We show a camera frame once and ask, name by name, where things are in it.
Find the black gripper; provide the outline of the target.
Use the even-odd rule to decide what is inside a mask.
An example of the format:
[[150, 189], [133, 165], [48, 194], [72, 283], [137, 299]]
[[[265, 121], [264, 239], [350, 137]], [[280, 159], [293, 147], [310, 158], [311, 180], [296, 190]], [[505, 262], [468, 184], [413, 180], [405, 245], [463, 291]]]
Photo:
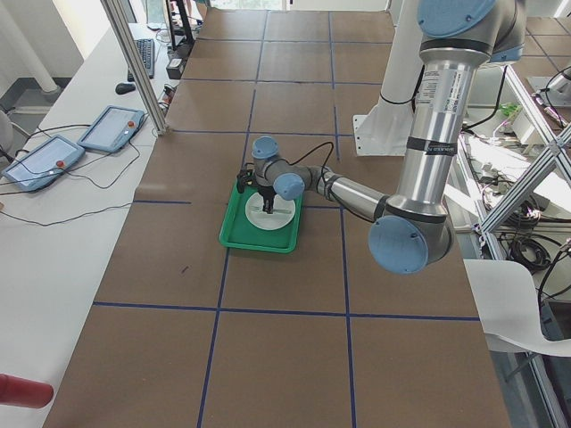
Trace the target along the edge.
[[264, 205], [263, 211], [265, 213], [271, 214], [273, 212], [273, 206], [272, 205], [273, 205], [274, 199], [275, 199], [274, 188], [271, 185], [270, 186], [260, 185], [259, 186], [259, 194], [263, 198], [263, 205]]

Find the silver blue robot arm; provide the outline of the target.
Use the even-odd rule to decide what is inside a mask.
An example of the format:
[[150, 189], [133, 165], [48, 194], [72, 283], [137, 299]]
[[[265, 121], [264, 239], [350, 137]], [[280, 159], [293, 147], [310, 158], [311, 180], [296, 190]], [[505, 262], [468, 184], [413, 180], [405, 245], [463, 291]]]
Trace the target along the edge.
[[422, 1], [418, 26], [424, 65], [395, 194], [387, 195], [322, 166], [299, 166], [281, 157], [263, 136], [252, 147], [252, 178], [273, 210], [311, 190], [371, 222], [368, 247], [382, 268], [414, 274], [452, 247], [453, 227], [443, 192], [476, 71], [487, 62], [515, 62], [525, 43], [523, 1]]

